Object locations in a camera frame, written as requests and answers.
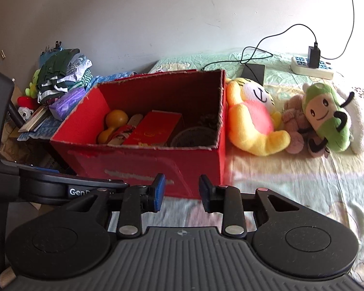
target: black power bank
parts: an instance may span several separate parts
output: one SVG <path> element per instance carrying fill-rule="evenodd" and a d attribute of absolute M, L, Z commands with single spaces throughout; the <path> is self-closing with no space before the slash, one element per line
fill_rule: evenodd
<path fill-rule="evenodd" d="M 240 77 L 243 77 L 245 79 L 250 79 L 263 86 L 264 71 L 265 71 L 264 64 L 245 64 L 243 72 L 241 73 Z"/>

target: orange gourd toy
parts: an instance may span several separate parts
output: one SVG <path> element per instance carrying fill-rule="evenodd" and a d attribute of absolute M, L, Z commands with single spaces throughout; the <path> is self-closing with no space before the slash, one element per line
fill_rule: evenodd
<path fill-rule="evenodd" d="M 128 115 L 121 110 L 114 110 L 107 114 L 105 118 L 105 123 L 108 127 L 107 130 L 102 131 L 99 134 L 98 142 L 99 144 L 106 144 L 111 139 L 112 133 L 114 133 L 118 128 L 127 124 L 128 122 Z"/>

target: power strip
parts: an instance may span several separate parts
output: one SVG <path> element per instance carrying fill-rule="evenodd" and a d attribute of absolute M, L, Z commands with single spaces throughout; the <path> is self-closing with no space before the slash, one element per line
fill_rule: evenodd
<path fill-rule="evenodd" d="M 334 70 L 325 61 L 319 61 L 319 67 L 316 69 L 309 68 L 307 65 L 307 58 L 304 57 L 292 57 L 291 69 L 296 74 L 308 75 L 313 77 L 320 77 L 322 79 L 333 79 Z"/>

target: dark green garment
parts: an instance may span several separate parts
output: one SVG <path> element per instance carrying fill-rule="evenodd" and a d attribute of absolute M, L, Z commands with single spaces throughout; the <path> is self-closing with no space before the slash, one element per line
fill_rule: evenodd
<path fill-rule="evenodd" d="M 65 77 L 70 60 L 79 52 L 79 49 L 65 49 L 52 55 L 40 69 L 36 83 L 37 89 L 40 91 L 42 84 L 52 77 L 56 76 L 58 79 Z"/>

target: bed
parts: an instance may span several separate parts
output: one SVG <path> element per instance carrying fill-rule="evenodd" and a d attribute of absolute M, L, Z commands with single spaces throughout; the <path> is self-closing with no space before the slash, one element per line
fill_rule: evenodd
<path fill-rule="evenodd" d="M 348 86 L 339 73 L 332 81 L 293 74 L 290 54 L 276 53 L 272 58 L 252 60 L 265 64 L 266 89 L 271 93 L 279 111 L 285 100 L 302 92 L 305 82 L 328 82 Z M 238 60 L 239 53 L 229 55 L 195 55 L 160 60 L 150 73 L 185 69 L 201 69 L 206 63 Z M 207 70 L 225 69 L 227 77 L 240 76 L 243 66 L 236 62 L 213 64 Z M 356 80 L 352 88 L 364 111 L 364 83 Z M 359 253 L 350 274 L 364 285 L 364 153 L 355 155 L 351 149 L 325 158 L 311 158 L 307 150 L 297 155 L 280 152 L 268 157 L 256 157 L 238 150 L 227 142 L 225 181 L 242 192 L 254 193 L 267 187 L 319 213 L 348 226 L 359 240 Z M 198 200 L 165 198 L 161 212 L 143 215 L 143 226 L 218 226 L 222 215 L 204 212 Z M 255 225 L 251 213 L 246 213 L 248 230 Z M 116 228 L 117 218 L 111 222 Z"/>

